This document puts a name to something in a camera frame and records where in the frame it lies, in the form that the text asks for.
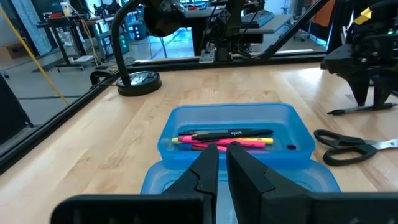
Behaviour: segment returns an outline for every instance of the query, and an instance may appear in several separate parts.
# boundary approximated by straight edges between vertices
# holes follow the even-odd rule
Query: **wooden table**
[[[146,96],[121,97],[109,87],[0,176],[1,223],[48,223],[53,208],[76,194],[139,193],[147,170],[160,160],[156,143],[178,105],[282,101],[295,107],[310,132],[323,128],[366,139],[397,137],[395,109],[326,115],[355,102],[348,84],[321,71],[318,63],[161,75],[163,87]],[[317,146],[313,158],[321,161],[326,147]],[[397,190],[397,161],[396,151],[382,151],[358,165],[330,170],[342,191]]]

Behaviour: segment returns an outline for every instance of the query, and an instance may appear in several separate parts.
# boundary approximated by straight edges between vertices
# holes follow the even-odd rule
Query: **blue plastic tray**
[[[157,144],[165,162],[196,159],[200,152],[187,150],[186,144],[173,144],[173,137],[188,130],[239,128],[271,129],[273,145],[256,158],[309,159],[315,142],[293,106],[285,103],[245,103],[179,106],[170,114]]]
[[[318,162],[305,160],[267,159],[269,167],[278,173],[311,190],[312,192],[339,192],[340,188],[330,171]],[[145,177],[142,194],[160,194],[189,167],[187,161],[175,162],[173,165],[162,161],[154,164]],[[220,161],[217,197],[217,223],[238,223],[228,187],[226,164]]]

